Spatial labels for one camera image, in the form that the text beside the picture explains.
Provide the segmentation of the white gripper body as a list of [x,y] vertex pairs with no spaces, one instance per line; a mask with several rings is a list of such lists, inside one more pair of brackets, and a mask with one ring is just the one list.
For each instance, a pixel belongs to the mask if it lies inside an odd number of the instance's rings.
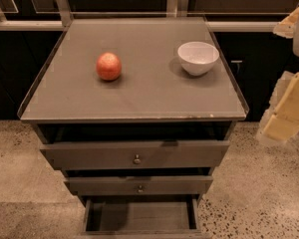
[[[268,113],[271,116],[280,117],[280,118],[294,118],[293,113],[296,110],[295,105],[292,103],[291,99],[287,100],[285,98],[285,94],[287,93],[288,86],[293,78],[294,78],[293,73],[285,71],[282,74],[281,78],[277,81],[269,101],[270,107],[268,109]],[[284,105],[284,110],[277,111],[276,107],[280,105],[281,101]]]

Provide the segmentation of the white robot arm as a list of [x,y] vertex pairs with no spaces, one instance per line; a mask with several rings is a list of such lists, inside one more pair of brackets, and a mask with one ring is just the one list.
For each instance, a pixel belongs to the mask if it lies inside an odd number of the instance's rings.
[[[278,23],[273,33],[293,39],[293,54],[299,58],[299,7]],[[259,123],[257,140],[265,146],[285,143],[299,133],[299,72],[285,71],[277,81]]]

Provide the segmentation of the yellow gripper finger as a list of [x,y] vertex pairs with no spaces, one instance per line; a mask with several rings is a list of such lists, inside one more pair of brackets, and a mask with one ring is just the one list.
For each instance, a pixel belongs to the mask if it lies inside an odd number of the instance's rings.
[[256,138],[260,144],[285,143],[299,132],[299,73],[285,71],[277,81]]

